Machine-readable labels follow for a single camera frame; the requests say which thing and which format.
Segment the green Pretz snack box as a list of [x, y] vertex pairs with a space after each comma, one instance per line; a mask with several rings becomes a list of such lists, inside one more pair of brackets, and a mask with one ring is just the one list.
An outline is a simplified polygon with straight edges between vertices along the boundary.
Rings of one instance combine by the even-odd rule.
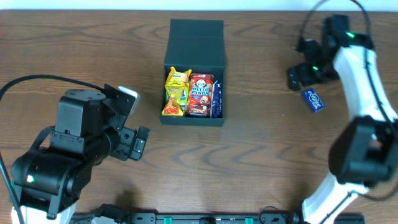
[[[165, 92], [165, 94], [166, 94], [165, 102], [167, 103], [170, 98], [170, 95], [167, 91]], [[180, 107], [183, 112], [185, 112], [185, 110], [186, 110], [187, 95], [188, 95], [188, 87], [184, 87], [182, 90], [181, 97], [180, 97]]]

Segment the long yellow orange snack packet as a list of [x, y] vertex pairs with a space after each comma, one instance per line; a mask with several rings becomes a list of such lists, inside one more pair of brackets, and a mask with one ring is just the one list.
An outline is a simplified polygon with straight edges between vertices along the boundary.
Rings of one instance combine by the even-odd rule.
[[183, 109], [181, 108], [181, 99], [182, 93], [186, 87], [186, 84], [165, 85], [166, 94], [169, 96], [169, 99], [162, 110], [162, 116], [182, 117], [184, 115]]

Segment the blue Eclipse mint tin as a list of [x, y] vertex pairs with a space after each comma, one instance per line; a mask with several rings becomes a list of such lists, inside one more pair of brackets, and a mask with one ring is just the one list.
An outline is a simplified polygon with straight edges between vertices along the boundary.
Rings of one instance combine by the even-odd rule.
[[321, 111], [325, 105], [313, 88], [309, 88], [302, 92], [302, 97], [313, 113]]

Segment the blue Dairy Milk chocolate bar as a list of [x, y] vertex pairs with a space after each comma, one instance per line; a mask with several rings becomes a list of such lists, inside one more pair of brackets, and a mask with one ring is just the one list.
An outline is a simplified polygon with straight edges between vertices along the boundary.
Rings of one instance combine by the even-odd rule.
[[213, 84], [213, 100], [211, 106], [211, 117], [221, 118], [222, 106], [222, 88], [221, 83], [216, 81]]

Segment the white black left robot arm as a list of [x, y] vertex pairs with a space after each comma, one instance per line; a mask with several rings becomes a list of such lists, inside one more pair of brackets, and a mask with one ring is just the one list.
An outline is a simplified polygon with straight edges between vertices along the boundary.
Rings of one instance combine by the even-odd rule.
[[19, 202], [12, 219], [68, 223], [95, 166], [109, 156], [140, 160], [149, 129], [124, 125], [139, 98], [138, 92], [123, 86], [66, 91], [55, 125], [43, 129], [12, 166]]

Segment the black gift box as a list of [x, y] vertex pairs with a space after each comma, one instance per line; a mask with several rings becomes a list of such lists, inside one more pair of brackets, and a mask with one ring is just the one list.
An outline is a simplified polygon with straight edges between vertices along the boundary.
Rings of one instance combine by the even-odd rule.
[[164, 59], [166, 79], [170, 68], [184, 72], [211, 74], [221, 84], [221, 116], [219, 118], [160, 116], [163, 125], [173, 126], [215, 126], [224, 125], [226, 99], [224, 75], [226, 53], [224, 47], [224, 21], [171, 19], [169, 41]]

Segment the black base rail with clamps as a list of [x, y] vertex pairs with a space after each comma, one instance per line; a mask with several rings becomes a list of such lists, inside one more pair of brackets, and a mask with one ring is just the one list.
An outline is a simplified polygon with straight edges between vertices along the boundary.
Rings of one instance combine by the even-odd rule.
[[258, 214], [156, 214], [138, 213], [103, 204], [92, 213], [74, 214], [69, 224], [285, 224], [305, 223], [298, 212], [287, 213], [266, 207]]

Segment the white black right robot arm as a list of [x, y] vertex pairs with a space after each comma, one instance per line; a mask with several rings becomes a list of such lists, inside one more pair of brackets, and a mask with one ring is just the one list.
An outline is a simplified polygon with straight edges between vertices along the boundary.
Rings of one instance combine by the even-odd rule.
[[328, 173], [306, 198], [289, 223], [333, 223], [356, 198], [393, 178], [397, 169], [397, 113], [379, 78], [376, 53], [369, 32], [351, 32], [348, 16], [324, 20], [322, 39], [299, 37], [303, 63], [290, 67], [287, 84], [301, 91], [315, 110], [322, 107], [310, 85], [339, 80], [343, 86], [349, 124], [333, 143]]

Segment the small yellow snack packet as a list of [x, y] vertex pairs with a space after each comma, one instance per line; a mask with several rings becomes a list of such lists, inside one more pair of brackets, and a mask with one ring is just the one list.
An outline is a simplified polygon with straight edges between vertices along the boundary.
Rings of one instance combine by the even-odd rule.
[[186, 87], [191, 73], [192, 69], [189, 69], [185, 72], [178, 72], [176, 71], [175, 67], [171, 67], [165, 85], [173, 87]]

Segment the red Hello Panda box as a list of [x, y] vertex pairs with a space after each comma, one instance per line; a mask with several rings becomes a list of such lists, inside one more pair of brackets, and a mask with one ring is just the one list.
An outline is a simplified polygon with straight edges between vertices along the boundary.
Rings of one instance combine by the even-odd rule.
[[214, 76], [193, 73], [189, 79], [189, 89], [185, 114], [190, 117], [210, 117], [213, 97]]

